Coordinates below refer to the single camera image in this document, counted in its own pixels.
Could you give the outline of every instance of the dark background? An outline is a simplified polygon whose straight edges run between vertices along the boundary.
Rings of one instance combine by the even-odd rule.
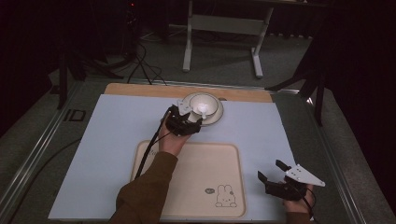
[[[60,43],[105,61],[120,50],[127,9],[133,19],[164,39],[167,24],[185,24],[187,1],[147,0],[136,8],[125,1],[0,1],[0,136],[51,88],[48,73],[58,68]],[[347,11],[277,7],[268,34],[314,36],[299,73],[326,72],[332,90],[393,212],[396,194],[390,184],[396,169],[396,4],[393,1],[335,1]],[[196,10],[211,12],[202,2]],[[218,15],[259,18],[264,7],[218,7]],[[134,24],[139,35],[141,26]],[[124,51],[133,51],[126,42]]]

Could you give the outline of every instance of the saucer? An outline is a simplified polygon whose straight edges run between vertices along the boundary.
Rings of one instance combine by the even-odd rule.
[[[223,111],[224,111],[223,104],[216,96],[214,96],[210,93],[207,93],[207,92],[192,93],[183,99],[183,103],[190,105],[191,99],[194,98],[195,96],[199,96],[199,95],[206,95],[208,97],[211,97],[211,98],[207,98],[207,99],[214,99],[214,101],[216,101],[216,103],[217,103],[217,109],[215,109],[215,106],[212,106],[213,107],[212,110],[214,111],[214,114],[208,115],[208,118],[206,118],[202,121],[202,126],[213,124],[213,123],[217,122],[219,119],[221,119]],[[202,117],[201,115],[199,115],[195,112],[191,112],[190,116],[189,116],[189,121],[196,122],[201,117]]]

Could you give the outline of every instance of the gray floor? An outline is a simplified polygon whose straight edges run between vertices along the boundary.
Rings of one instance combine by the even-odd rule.
[[[208,39],[210,35],[200,33],[194,35],[191,70],[189,73],[184,73],[181,69],[186,42],[183,35],[171,36],[168,43],[155,41],[157,37],[153,35],[145,37],[146,40],[142,40],[141,44],[147,49],[146,62],[160,67],[162,69],[161,77],[169,84],[172,82],[189,82],[264,88],[291,77],[310,43],[309,39],[303,38],[286,40],[281,36],[267,37],[260,53],[264,78],[257,79],[254,76],[249,52],[249,48],[254,46],[256,42],[255,37],[243,38],[242,41],[236,42],[212,43],[198,38],[200,36]],[[118,58],[113,56],[110,60],[116,61]],[[104,91],[106,84],[110,82],[126,82],[134,66],[135,64],[132,64],[132,66],[123,68],[119,72],[116,70],[117,74],[125,77],[123,80],[109,79],[91,71],[86,81],[78,84],[75,97],[73,97],[67,108],[86,110],[87,118],[89,118],[96,104],[97,97]],[[56,83],[57,71],[49,75],[53,77],[53,82]],[[145,81],[141,69],[136,70],[134,78],[136,78],[134,81],[139,81],[141,78]],[[302,82],[299,82],[289,86],[289,88],[298,90],[301,85]],[[12,177],[30,151],[35,148],[35,144],[41,134],[46,131],[53,116],[59,113],[56,110],[57,104],[56,95],[49,93],[44,95],[0,139],[0,191],[2,193],[5,192]],[[359,144],[347,125],[340,108],[334,101],[332,93],[328,90],[325,91],[322,120],[324,126],[320,131],[326,135],[332,154],[342,171],[342,177],[346,180],[354,202],[359,207],[365,223],[396,223],[395,216],[389,209],[367,166]],[[60,147],[67,145],[71,140],[81,137],[88,121],[88,119],[84,119],[80,123],[62,122],[62,125],[59,126],[57,132],[50,139],[48,147],[42,155],[42,160],[40,160],[37,167],[40,167],[43,161]],[[290,135],[290,141],[293,143],[296,142],[303,145],[305,144],[303,140],[306,139],[298,134]],[[74,144],[56,157],[54,161],[48,164],[45,172],[38,176],[36,183],[33,184],[21,204],[21,208],[13,223],[57,223],[56,221],[47,221],[48,212],[56,197],[57,190],[62,184],[63,176],[77,146],[78,144]],[[300,158],[296,159],[302,161],[304,154],[301,154]],[[321,207],[330,208],[329,210],[331,210],[318,211],[320,214],[324,214],[321,215],[321,223],[346,223],[343,222],[345,220],[343,216],[340,219],[332,219],[332,213],[336,213],[337,209],[339,209],[339,207],[332,208],[332,206],[337,206],[340,202],[335,202],[330,198],[322,198],[321,203],[328,203],[327,206],[323,205]]]

